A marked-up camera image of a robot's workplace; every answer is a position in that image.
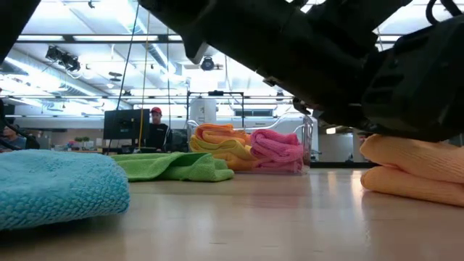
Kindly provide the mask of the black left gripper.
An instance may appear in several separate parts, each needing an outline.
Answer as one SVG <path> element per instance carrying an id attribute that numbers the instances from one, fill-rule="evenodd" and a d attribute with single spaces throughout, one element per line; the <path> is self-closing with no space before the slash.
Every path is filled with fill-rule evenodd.
<path id="1" fill-rule="evenodd" d="M 265 82 L 277 85 L 320 112 L 327 123 L 361 127 L 360 75 L 367 32 L 347 22 L 265 23 L 268 61 Z"/>

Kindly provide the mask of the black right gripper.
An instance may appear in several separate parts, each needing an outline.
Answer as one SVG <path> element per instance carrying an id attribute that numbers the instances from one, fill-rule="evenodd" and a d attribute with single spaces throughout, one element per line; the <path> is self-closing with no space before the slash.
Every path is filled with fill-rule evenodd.
<path id="1" fill-rule="evenodd" d="M 464 15 L 399 38 L 362 111 L 372 133 L 433 142 L 464 133 Z"/>

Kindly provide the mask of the clear plastic bin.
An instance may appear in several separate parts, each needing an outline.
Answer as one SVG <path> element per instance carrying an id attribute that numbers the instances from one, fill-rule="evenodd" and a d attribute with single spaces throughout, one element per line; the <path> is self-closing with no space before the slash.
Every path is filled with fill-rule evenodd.
<path id="1" fill-rule="evenodd" d="M 195 136 L 196 128 L 205 123 L 200 123 L 195 120 L 189 120 L 187 122 L 188 132 L 192 136 Z M 301 161 L 303 161 L 303 167 L 300 173 L 278 173 L 278 174 L 290 174 L 290 175 L 299 175 L 303 173 L 305 165 L 309 165 L 310 156 L 312 150 L 312 118 L 307 115 L 302 115 L 299 113 L 285 113 L 280 117 L 245 117 L 243 122 L 239 122 L 237 117 L 222 118 L 218 120 L 217 123 L 210 123 L 216 125 L 225 125 L 232 124 L 235 130 L 243 130 L 248 133 L 251 137 L 251 134 L 259 129 L 270 129 L 282 134 L 295 133 L 299 139 L 299 142 L 303 145 L 304 154 Z M 265 172 L 257 169 L 257 166 L 260 163 L 270 162 L 271 159 L 268 158 L 258 158 L 259 162 L 250 171 L 235 171 L 237 173 L 277 173 L 277 172 Z"/>

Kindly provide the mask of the yellow microfiber towel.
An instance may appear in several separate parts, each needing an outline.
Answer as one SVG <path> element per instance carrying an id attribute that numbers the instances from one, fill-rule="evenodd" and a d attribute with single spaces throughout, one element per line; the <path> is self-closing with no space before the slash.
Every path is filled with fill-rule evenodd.
<path id="1" fill-rule="evenodd" d="M 243 145 L 236 139 L 228 139 L 219 144 L 211 144 L 200 140 L 195 136 L 191 137 L 189 146 L 193 152 L 207 152 L 211 154 L 232 154 L 241 160 L 254 161 L 257 158 L 250 152 L 251 146 Z"/>

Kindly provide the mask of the green microfiber towel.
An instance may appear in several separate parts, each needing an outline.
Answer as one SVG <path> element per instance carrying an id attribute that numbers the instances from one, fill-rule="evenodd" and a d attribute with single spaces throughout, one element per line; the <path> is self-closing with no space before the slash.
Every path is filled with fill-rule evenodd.
<path id="1" fill-rule="evenodd" d="M 221 182 L 234 177 L 226 161 L 205 152 L 173 152 L 113 155 L 130 182 Z"/>

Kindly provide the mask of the blue microfiber towel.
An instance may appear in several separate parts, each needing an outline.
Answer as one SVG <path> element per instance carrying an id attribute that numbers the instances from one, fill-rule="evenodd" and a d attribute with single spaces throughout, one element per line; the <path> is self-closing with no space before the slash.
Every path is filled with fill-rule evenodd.
<path id="1" fill-rule="evenodd" d="M 124 213 L 125 171 L 111 157 L 48 150 L 0 154 L 0 231 Z"/>

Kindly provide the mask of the person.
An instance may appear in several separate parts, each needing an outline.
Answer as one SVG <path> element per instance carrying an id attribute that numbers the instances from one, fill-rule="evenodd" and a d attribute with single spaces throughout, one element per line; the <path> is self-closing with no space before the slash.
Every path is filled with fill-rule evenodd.
<path id="1" fill-rule="evenodd" d="M 15 133 L 11 128 L 5 126 L 2 134 L 0 135 L 0 141 L 15 146 L 17 148 L 24 149 L 26 147 L 26 138 Z"/>
<path id="2" fill-rule="evenodd" d="M 150 111 L 152 122 L 149 124 L 149 136 L 144 141 L 144 146 L 153 148 L 157 152 L 172 151 L 172 131 L 168 125 L 161 122 L 162 110 L 152 107 Z"/>

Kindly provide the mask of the black monitor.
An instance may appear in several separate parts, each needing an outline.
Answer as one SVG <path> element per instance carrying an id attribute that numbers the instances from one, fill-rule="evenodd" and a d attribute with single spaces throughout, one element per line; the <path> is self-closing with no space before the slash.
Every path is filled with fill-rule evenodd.
<path id="1" fill-rule="evenodd" d="M 145 139 L 149 137 L 149 124 L 148 109 L 106 111 L 103 139 Z"/>

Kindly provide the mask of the dark background equipment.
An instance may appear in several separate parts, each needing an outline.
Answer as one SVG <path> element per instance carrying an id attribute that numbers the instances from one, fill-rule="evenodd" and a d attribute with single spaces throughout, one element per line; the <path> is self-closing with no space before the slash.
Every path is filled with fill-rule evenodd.
<path id="1" fill-rule="evenodd" d="M 0 123 L 3 123 L 5 126 L 10 128 L 13 132 L 15 132 L 17 135 L 22 136 L 26 139 L 25 149 L 39 149 L 40 148 L 40 144 L 37 142 L 34 136 L 27 134 L 24 131 L 21 131 L 19 128 L 14 127 L 12 124 L 10 124 L 7 121 L 6 115 L 4 112 L 4 103 L 1 99 L 0 99 Z"/>

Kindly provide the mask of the grey ceiling duct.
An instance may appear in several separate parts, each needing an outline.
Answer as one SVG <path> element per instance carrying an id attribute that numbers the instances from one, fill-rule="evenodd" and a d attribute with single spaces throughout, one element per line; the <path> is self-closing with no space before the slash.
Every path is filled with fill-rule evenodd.
<path id="1" fill-rule="evenodd" d="M 12 49 L 0 64 L 0 99 L 77 115 L 101 115 L 133 107 L 58 70 L 54 62 L 42 62 L 17 49 Z"/>

